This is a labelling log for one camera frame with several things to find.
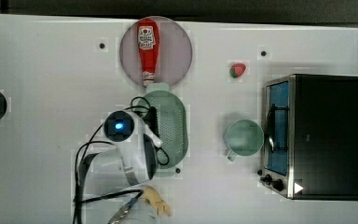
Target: oven window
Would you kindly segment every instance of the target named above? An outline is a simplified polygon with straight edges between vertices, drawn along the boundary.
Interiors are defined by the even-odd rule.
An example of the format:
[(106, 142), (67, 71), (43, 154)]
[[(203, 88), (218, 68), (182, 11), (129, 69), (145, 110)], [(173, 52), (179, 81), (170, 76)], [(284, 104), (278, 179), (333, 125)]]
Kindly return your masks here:
[[(289, 83), (283, 82), (270, 86), (269, 108), (273, 106), (284, 108), (289, 106)], [(274, 151), (268, 152), (268, 169), (287, 175), (288, 153), (287, 153), (287, 129), (288, 129), (288, 110), (274, 110), (275, 120), (274, 130)]]

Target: mug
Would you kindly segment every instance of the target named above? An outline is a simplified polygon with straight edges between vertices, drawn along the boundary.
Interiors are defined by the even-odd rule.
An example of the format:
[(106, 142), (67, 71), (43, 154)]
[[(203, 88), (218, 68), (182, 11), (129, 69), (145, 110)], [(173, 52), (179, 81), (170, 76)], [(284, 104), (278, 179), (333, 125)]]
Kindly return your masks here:
[(251, 156), (264, 144), (263, 130), (249, 119), (240, 119), (232, 123), (224, 138), (228, 147), (227, 158), (230, 161), (234, 161), (237, 155)]

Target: bottle label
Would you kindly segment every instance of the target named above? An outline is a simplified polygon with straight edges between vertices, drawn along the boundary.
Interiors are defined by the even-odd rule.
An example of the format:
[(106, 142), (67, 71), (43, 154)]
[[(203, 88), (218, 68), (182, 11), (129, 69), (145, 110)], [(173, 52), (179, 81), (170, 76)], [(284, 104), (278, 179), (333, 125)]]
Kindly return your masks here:
[(138, 30), (138, 44), (140, 49), (152, 49), (156, 44), (153, 26), (140, 26)]

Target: oven knob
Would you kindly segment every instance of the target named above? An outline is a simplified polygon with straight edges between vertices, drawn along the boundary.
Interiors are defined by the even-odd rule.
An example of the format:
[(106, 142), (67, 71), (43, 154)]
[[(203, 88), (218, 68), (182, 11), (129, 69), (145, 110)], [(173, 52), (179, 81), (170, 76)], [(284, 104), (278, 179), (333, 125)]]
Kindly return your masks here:
[(272, 181), (272, 177), (271, 175), (266, 175), (264, 177), (261, 177), (260, 180), (266, 183), (267, 185), (270, 185)]
[(275, 188), (277, 191), (283, 190), (283, 182), (281, 179), (277, 179), (272, 181), (272, 187)]

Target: ketchup bottle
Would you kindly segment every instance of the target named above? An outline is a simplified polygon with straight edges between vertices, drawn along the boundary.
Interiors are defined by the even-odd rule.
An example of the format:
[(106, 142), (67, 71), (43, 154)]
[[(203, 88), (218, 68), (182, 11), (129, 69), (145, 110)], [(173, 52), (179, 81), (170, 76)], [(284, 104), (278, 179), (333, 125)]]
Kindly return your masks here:
[(158, 59), (159, 32), (155, 21), (143, 19), (138, 22), (138, 50), (142, 63), (144, 86), (154, 82)]

